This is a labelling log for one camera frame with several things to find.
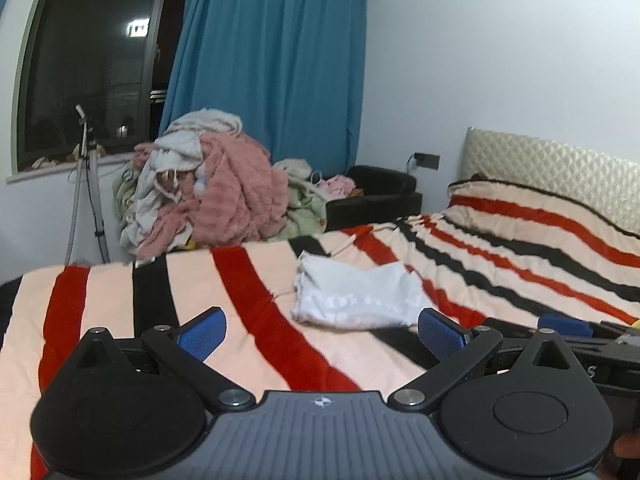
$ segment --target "headboard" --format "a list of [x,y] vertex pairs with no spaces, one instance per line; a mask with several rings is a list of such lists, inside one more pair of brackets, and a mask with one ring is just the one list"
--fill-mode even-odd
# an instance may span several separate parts
[[460,178],[484,173],[579,200],[640,234],[640,164],[567,144],[469,128]]

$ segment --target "crosshair logo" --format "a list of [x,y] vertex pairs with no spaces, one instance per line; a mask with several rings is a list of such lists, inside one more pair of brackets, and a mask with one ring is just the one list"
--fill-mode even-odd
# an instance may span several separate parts
[[327,397],[318,397],[313,400],[313,403],[319,408],[326,408],[329,404],[332,404],[333,401]]

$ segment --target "bed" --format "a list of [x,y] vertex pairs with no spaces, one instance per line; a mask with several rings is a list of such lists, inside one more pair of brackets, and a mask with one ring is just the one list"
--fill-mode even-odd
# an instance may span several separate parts
[[367,269],[402,261],[463,326],[539,316],[632,324],[640,317],[640,165],[471,128],[461,180],[441,213],[288,242],[175,253],[147,264],[55,266],[0,288],[0,470],[46,474],[28,421],[40,392],[90,327],[113,336],[177,326],[212,305],[225,341],[206,363],[264,390],[380,390],[433,365],[404,328],[342,332],[290,319],[303,251]]

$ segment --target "black leather sofa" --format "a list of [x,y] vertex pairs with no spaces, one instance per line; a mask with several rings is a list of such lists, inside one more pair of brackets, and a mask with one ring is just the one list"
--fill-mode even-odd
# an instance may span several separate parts
[[327,203],[327,231],[420,214],[422,195],[415,191],[415,178],[411,175],[373,166],[353,166],[347,176],[364,190],[364,196]]

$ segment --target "white hose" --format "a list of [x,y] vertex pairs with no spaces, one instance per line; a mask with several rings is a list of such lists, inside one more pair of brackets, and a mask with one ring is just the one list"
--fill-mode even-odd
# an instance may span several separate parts
[[69,242],[66,245],[65,265],[71,261],[71,251],[74,248],[74,238],[76,237],[76,221],[78,220],[78,204],[80,203],[80,183],[82,181],[82,158],[78,158],[76,166],[76,192],[74,193],[74,210],[71,213],[71,230],[69,231]]

